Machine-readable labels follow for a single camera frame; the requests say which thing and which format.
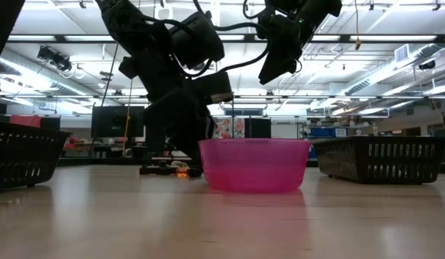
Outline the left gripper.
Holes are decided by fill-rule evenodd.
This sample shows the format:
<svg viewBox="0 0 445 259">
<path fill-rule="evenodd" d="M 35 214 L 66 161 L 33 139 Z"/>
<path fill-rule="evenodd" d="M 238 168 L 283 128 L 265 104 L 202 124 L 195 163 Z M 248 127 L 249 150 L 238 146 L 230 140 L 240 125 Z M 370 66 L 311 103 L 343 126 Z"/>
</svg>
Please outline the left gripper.
<svg viewBox="0 0 445 259">
<path fill-rule="evenodd" d="M 184 133 L 185 130 L 196 136 L 173 137 L 171 143 L 191 159 L 193 167 L 201 167 L 199 142 L 211 139 L 215 122 L 203 99 L 195 94 L 177 89 L 152 102 L 145 109 L 145 126 L 167 129 L 170 134 Z"/>
</svg>

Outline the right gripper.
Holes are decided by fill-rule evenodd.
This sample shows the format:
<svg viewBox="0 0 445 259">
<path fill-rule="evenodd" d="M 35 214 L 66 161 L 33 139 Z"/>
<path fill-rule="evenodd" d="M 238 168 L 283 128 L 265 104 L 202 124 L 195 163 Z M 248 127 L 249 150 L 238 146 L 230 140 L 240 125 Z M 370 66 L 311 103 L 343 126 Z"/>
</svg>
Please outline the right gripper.
<svg viewBox="0 0 445 259">
<path fill-rule="evenodd" d="M 266 14 L 264 20 L 270 46 L 258 76 L 262 85 L 285 73 L 297 71 L 298 59 L 302 54 L 301 30 L 304 25 L 304 19 L 297 15 Z"/>
</svg>

